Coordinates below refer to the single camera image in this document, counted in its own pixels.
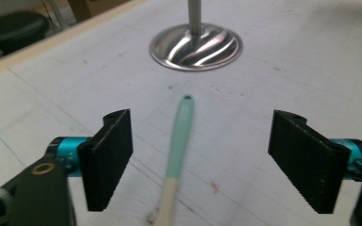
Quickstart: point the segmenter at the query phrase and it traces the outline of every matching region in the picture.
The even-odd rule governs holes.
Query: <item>reflective metal disc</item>
[[[192,36],[188,24],[171,27],[158,34],[150,46],[155,61],[180,71],[220,68],[235,60],[241,51],[239,35],[214,24],[202,24],[201,36]]]

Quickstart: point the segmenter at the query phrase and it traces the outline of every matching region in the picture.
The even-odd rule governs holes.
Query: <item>black stool seat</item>
[[[44,38],[46,18],[36,12],[18,11],[0,17],[0,50],[5,55]]]

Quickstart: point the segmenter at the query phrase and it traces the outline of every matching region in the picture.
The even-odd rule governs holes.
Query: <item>wooden edge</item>
[[[127,11],[141,5],[146,1],[147,0],[132,0],[130,2],[124,3],[114,9],[111,9],[96,17],[93,17],[86,22],[77,24],[68,30],[62,31],[50,38],[47,38],[46,40],[30,45],[25,49],[20,50],[7,57],[3,57],[0,59],[0,72],[7,70],[9,67],[21,63],[27,59],[40,55],[41,53],[51,49],[52,47],[55,47],[73,37],[76,37],[77,35],[80,35],[96,27],[99,24],[103,24],[116,16],[126,13]]]

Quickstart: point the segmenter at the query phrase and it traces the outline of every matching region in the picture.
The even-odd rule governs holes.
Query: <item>metal pole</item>
[[[60,25],[61,29],[66,29],[69,26],[66,24],[66,22],[63,19],[63,16],[60,13],[60,10],[58,9],[58,5],[56,4],[55,0],[48,0],[49,5],[51,6],[51,9],[54,11],[55,17],[58,20],[58,24]]]
[[[192,36],[202,34],[202,4],[201,0],[188,0],[189,32]]]

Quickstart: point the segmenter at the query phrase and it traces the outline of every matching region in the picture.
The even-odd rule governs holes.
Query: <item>white table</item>
[[[362,139],[362,0],[206,0],[203,21],[235,30],[244,50],[205,73],[172,71],[148,54],[158,32],[187,18],[187,1],[134,1],[1,61],[0,185],[54,137],[91,136],[104,115],[131,108],[135,153],[108,209],[88,213],[81,180],[70,184],[78,225],[144,225],[176,106],[191,93],[174,225],[349,225],[360,184],[344,182],[335,214],[320,216],[267,148],[274,109],[326,137]]]

